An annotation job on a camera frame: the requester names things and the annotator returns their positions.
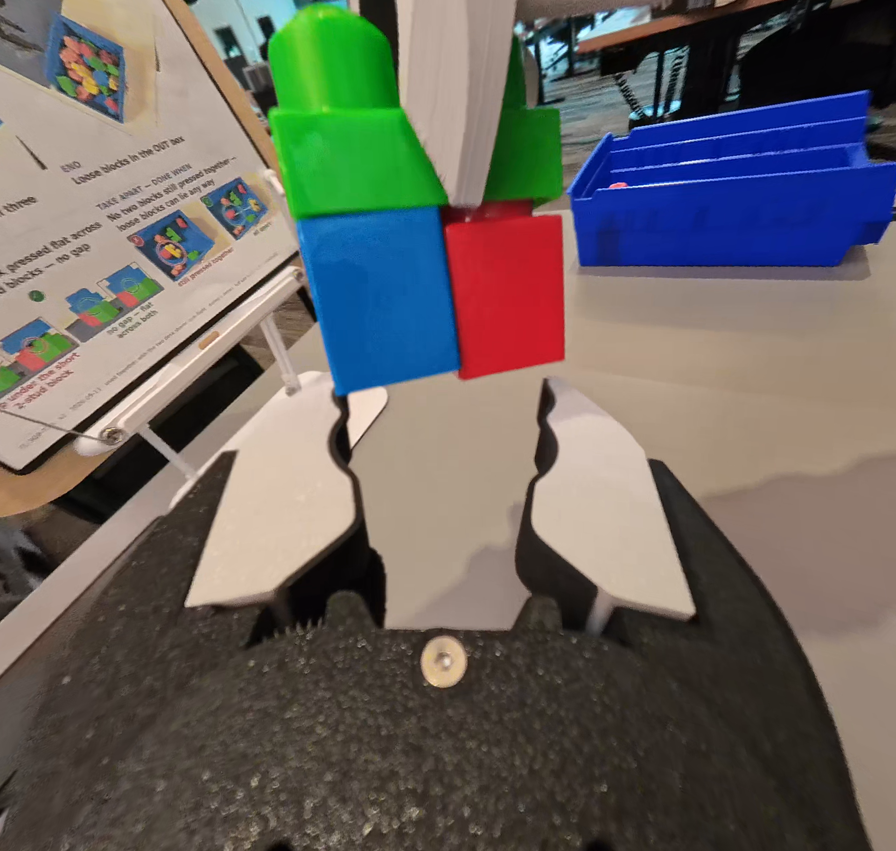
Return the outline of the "green mega block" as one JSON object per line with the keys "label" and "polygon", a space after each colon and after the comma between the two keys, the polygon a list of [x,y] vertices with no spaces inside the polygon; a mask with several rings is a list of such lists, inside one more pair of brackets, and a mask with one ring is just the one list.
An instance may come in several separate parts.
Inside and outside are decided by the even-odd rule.
{"label": "green mega block", "polygon": [[[399,105],[391,46],[373,23],[308,6],[273,36],[269,55],[278,105],[268,118],[293,218],[450,205]],[[559,114],[526,99],[512,35],[485,203],[540,206],[563,193]]]}

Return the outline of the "red mega block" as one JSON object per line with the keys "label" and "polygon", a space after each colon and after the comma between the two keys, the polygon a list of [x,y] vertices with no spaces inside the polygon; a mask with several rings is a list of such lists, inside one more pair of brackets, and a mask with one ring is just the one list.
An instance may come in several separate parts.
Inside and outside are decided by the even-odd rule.
{"label": "red mega block", "polygon": [[566,357],[564,223],[529,200],[441,210],[461,364],[471,380]]}

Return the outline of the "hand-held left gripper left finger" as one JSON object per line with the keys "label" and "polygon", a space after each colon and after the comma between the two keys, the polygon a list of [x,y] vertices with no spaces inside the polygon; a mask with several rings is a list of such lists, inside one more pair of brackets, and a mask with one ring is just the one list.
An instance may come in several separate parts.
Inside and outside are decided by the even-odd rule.
{"label": "hand-held left gripper left finger", "polygon": [[353,448],[367,430],[367,391],[333,395],[330,378],[282,388],[221,449],[233,453],[184,606],[269,607],[292,619],[288,586],[345,539],[360,513],[335,438]]}

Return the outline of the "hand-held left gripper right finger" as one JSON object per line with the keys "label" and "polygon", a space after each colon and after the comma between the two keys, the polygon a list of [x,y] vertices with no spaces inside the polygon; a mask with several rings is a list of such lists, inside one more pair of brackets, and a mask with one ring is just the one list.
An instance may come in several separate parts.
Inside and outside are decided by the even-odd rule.
{"label": "hand-held left gripper right finger", "polygon": [[599,635],[616,610],[696,615],[643,447],[566,380],[543,380],[536,475],[518,535],[518,576],[553,600],[566,631]]}

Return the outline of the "blue plastic bin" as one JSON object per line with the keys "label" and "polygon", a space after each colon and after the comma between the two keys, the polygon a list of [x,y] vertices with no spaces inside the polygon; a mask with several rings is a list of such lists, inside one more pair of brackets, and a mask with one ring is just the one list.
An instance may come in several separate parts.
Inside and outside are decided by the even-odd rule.
{"label": "blue plastic bin", "polygon": [[833,267],[890,226],[869,91],[606,135],[568,196],[583,267]]}

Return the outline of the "blue mega block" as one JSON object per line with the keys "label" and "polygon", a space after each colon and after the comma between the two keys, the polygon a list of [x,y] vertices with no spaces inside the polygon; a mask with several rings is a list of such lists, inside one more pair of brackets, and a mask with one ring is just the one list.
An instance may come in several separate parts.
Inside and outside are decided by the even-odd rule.
{"label": "blue mega block", "polygon": [[459,371],[439,208],[300,219],[297,235],[338,396]]}

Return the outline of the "brown-top office desk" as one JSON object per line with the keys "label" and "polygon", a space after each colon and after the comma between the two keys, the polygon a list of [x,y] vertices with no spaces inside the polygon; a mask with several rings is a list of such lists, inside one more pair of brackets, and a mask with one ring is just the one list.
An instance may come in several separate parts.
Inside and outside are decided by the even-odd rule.
{"label": "brown-top office desk", "polygon": [[575,45],[578,56],[599,54],[603,75],[625,72],[644,56],[686,49],[686,69],[678,118],[717,113],[728,100],[741,39],[760,24],[780,16],[800,31],[811,14],[827,10],[835,0],[735,0],[689,12],[668,11],[637,25],[611,31],[594,30]]}

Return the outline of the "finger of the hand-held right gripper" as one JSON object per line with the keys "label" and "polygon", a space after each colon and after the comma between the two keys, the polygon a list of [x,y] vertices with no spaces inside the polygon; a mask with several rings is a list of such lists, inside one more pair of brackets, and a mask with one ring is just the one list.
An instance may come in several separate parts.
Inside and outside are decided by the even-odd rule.
{"label": "finger of the hand-held right gripper", "polygon": [[517,0],[396,0],[399,99],[454,207],[485,196]]}

